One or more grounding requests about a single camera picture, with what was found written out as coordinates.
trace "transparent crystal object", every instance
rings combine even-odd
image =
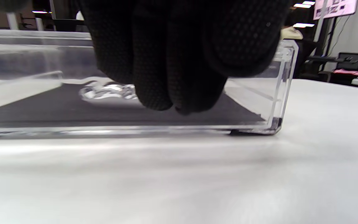
[[[80,89],[80,97],[95,106],[102,107],[143,107],[135,93],[134,85],[108,82],[102,85],[94,81]]]

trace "black glove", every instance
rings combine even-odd
[[[0,0],[11,10],[12,2]],[[182,114],[214,106],[228,77],[272,61],[290,0],[77,0],[99,69],[141,103]]]

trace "transparent plastic container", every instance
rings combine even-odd
[[[182,116],[146,109],[132,85],[100,72],[88,33],[0,30],[0,137],[275,134],[297,50],[282,41],[263,73],[230,78],[213,109]]]

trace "ceiling light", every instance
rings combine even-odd
[[[45,13],[48,13],[48,12],[44,12],[44,11],[32,11],[33,13],[41,13],[41,14],[45,14]]]
[[[304,5],[304,4],[295,4],[294,7],[299,7],[299,8],[310,8],[311,5]]]
[[[311,2],[311,1],[304,1],[302,4],[304,5],[314,5],[315,2]]]
[[[297,23],[297,24],[293,25],[293,27],[297,27],[297,28],[314,27],[314,24],[301,24],[301,23]]]

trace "display screen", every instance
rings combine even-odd
[[[321,17],[324,0],[316,0],[314,20]],[[350,15],[356,12],[357,0],[328,0],[324,18]]]

